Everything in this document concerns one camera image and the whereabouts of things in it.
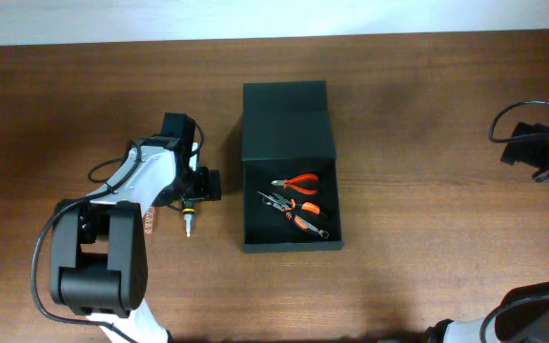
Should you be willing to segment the yellow black screwdriver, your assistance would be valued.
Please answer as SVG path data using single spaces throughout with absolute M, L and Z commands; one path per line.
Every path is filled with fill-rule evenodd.
M 193 233 L 193 221 L 195 216 L 194 202 L 184 200 L 181 202 L 183 220 L 185 222 L 185 233 L 187 237 L 191 237 Z

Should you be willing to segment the red side cutters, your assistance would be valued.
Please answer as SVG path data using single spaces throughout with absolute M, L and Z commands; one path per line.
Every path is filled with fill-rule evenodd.
M 318 193 L 316 187 L 319 178 L 314 173 L 302 173 L 292 178 L 275 179 L 271 185 L 285 190 L 292 190 L 304 195 L 315 195 Z

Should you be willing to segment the black box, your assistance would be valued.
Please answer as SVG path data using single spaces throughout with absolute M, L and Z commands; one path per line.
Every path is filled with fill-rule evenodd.
M 336 144 L 323 81 L 243 87 L 245 252 L 338 251 L 343 245 Z M 318 193 L 271 185 L 314 173 Z

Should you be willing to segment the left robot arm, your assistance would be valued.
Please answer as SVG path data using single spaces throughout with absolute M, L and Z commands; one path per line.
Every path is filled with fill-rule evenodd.
M 199 166 L 204 132 L 185 113 L 166 113 L 161 130 L 131 141 L 118 170 L 98 189 L 55 207 L 41 232 L 51 238 L 50 294 L 72 318 L 48 312 L 36 271 L 30 286 L 36 308 L 48 319 L 100 328 L 112 342 L 170 342 L 145 293 L 145 235 L 159 207 L 180 212 L 193 230 L 194 207 L 221 198 L 220 173 Z

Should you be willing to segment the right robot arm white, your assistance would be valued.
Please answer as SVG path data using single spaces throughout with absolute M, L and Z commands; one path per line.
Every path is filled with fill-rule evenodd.
M 545 105 L 549 101 L 525 100 L 498 113 L 488 131 L 493 143 L 505 149 L 500 161 L 526 164 L 536 169 L 533 181 L 549 180 L 549 127 L 520 122 L 511 136 L 494 136 L 499 119 L 523 105 Z M 474 321 L 444 319 L 428 328 L 421 337 L 426 343 L 549 342 L 549 281 L 515 288 L 485 317 Z

